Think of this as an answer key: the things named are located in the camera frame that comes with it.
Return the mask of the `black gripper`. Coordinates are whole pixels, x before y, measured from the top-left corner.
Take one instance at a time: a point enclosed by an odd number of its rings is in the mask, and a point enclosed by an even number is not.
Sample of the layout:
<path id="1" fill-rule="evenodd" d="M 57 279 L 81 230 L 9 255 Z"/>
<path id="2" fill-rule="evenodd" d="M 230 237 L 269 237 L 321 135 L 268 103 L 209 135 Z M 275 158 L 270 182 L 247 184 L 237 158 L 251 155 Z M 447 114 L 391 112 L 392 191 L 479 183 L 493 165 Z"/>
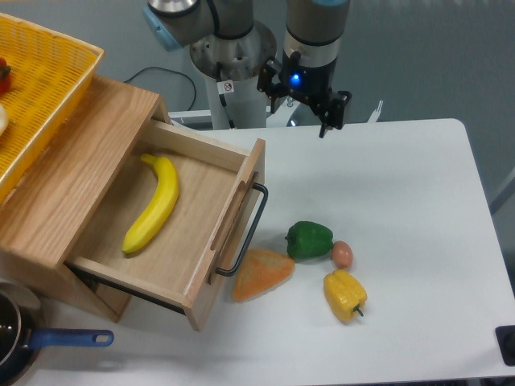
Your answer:
<path id="1" fill-rule="evenodd" d="M 308 105 L 320 120 L 319 138 L 324 138 L 327 131 L 343 128 L 345 108 L 352 94 L 347 90 L 332 91 L 335 60 L 324 66 L 307 67 L 301 64 L 303 59 L 297 51 L 290 56 L 283 52 L 282 64 L 269 57 L 260 67 L 257 90 L 269 98 L 271 113 L 277 111 L 277 100 L 287 95 Z M 276 76 L 280 81 L 274 83 Z"/>

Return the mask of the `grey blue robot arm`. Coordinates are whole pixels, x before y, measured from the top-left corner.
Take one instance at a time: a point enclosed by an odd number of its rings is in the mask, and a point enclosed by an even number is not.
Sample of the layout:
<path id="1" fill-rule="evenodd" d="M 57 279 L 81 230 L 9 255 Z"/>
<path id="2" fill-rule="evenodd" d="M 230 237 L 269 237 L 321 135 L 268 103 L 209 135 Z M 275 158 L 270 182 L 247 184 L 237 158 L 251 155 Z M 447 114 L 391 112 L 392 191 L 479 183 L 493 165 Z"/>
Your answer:
<path id="1" fill-rule="evenodd" d="M 344 125 L 352 94 L 332 88 L 349 1 L 289 1 L 277 47 L 251 1 L 149 1 L 143 15 L 167 51 L 188 47 L 208 93 L 213 129 L 266 125 L 291 98 L 320 121 L 321 136 Z"/>

